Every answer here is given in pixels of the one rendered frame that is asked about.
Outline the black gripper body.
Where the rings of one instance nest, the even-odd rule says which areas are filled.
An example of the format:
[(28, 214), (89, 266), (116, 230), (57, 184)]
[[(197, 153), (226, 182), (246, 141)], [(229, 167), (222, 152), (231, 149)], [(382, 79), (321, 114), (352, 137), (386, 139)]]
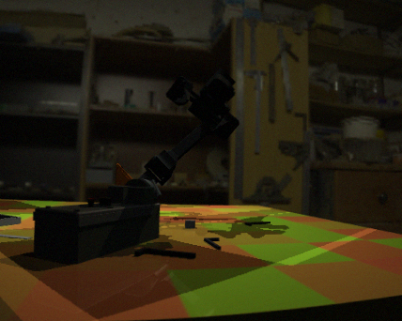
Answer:
[[(181, 82), (183, 80), (186, 80), (188, 83), (190, 83), (183, 76), (178, 76), (176, 81), (173, 83), (173, 85), (170, 87), (170, 89), (166, 93), (166, 97), (168, 99), (170, 99), (170, 97), (173, 95), (173, 93), (176, 91), (176, 89), (178, 88), (178, 86), (181, 84)], [(190, 84), (193, 85), (192, 83), (190, 83)], [(213, 113), (215, 107), (218, 104), (214, 101), (214, 98), (212, 98), (207, 93), (196, 94), (193, 91), (191, 93), (192, 93), (193, 97), (190, 95), (189, 100), (192, 102), (192, 105), (189, 107), (190, 108), (189, 111), (203, 122), (207, 119), (208, 122), (210, 122), (213, 126), (215, 126), (214, 127), (214, 129), (215, 129), (216, 126), (224, 118), (224, 116), (223, 116), (223, 118), (221, 119), (220, 117), (218, 117), (216, 114)], [(218, 122), (218, 124), (209, 117), (212, 117), (215, 121)], [(225, 136), (223, 138), (221, 138), (222, 140), (226, 140), (231, 135), (231, 133), (236, 129), (236, 127), (240, 124), (239, 120), (236, 117), (234, 117), (234, 118), (236, 119), (236, 122), (229, 129), (229, 131), (225, 134)]]

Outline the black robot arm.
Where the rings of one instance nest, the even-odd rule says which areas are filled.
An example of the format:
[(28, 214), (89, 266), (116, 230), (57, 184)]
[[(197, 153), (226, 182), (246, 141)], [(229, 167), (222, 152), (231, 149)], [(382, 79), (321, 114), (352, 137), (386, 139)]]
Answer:
[[(215, 107), (213, 113), (222, 119), (223, 116), (230, 111), (229, 106), (225, 102), (234, 98), (236, 93), (234, 92), (235, 88), (233, 85), (235, 83), (236, 81), (231, 76), (222, 68), (219, 68), (205, 86), (202, 87), (200, 92), (196, 94), (207, 93), (214, 98), (214, 101), (218, 105)], [(207, 119), (204, 122), (201, 121), (200, 125), (174, 148), (168, 151), (163, 150), (159, 155), (152, 157), (144, 166), (146, 171), (137, 179), (146, 179), (148, 181), (154, 179), (156, 184), (159, 182), (160, 185), (163, 186), (172, 176), (177, 161), (205, 136), (215, 134), (212, 132), (214, 127), (215, 126), (208, 122)]]

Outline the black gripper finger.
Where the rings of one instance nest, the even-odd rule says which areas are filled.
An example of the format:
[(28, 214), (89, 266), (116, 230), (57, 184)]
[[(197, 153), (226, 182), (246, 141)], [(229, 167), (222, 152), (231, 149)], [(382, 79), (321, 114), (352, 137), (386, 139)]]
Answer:
[(232, 115), (227, 113), (212, 132), (215, 133), (218, 137), (223, 138), (235, 122), (236, 119)]
[(185, 105), (190, 99), (190, 94), (192, 90), (193, 86), (186, 80), (183, 80), (176, 91), (173, 93), (173, 95), (170, 97), (170, 100), (172, 100), (178, 106)]

